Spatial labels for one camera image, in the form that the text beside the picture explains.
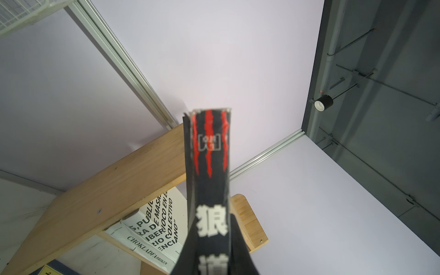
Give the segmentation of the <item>white book with black lettering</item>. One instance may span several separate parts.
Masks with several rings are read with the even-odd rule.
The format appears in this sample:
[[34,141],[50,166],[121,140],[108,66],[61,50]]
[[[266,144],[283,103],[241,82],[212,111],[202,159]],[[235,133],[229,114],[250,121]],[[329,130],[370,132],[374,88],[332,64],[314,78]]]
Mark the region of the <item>white book with black lettering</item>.
[[187,236],[187,200],[173,187],[121,222],[177,262]]

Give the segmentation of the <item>black book with barcode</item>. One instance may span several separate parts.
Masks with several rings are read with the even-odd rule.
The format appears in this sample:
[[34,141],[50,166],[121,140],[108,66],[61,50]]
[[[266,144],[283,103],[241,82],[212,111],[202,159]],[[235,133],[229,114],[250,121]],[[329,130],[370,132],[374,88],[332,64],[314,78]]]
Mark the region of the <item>black book with barcode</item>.
[[196,223],[198,275],[227,275],[230,109],[194,110],[183,122],[188,227]]

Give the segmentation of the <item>white book with photo cover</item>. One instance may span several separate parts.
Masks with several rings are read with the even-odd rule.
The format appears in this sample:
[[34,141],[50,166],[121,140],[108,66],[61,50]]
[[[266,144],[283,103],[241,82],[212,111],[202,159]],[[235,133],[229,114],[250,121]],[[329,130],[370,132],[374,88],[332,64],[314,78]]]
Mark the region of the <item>white book with photo cover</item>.
[[170,274],[175,267],[175,261],[158,251],[151,244],[147,243],[140,235],[137,235],[127,225],[118,222],[104,231],[112,239],[119,241],[130,251],[143,259],[157,266],[167,274]]

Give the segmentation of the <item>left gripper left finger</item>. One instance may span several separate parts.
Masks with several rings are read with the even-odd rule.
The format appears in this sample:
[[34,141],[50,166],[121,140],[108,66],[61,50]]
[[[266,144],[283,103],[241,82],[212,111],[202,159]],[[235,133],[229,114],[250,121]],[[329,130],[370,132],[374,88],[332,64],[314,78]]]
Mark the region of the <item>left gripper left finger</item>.
[[187,239],[184,243],[182,253],[175,264],[170,275],[197,275],[197,241],[198,233],[196,223],[193,223]]

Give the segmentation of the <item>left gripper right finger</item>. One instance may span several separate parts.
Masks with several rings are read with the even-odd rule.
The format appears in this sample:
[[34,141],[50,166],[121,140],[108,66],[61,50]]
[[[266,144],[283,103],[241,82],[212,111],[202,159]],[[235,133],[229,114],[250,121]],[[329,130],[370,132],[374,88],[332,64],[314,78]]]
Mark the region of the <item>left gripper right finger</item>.
[[242,236],[235,215],[230,214],[231,227],[231,259],[230,259],[230,275],[259,275],[255,267],[246,242]]

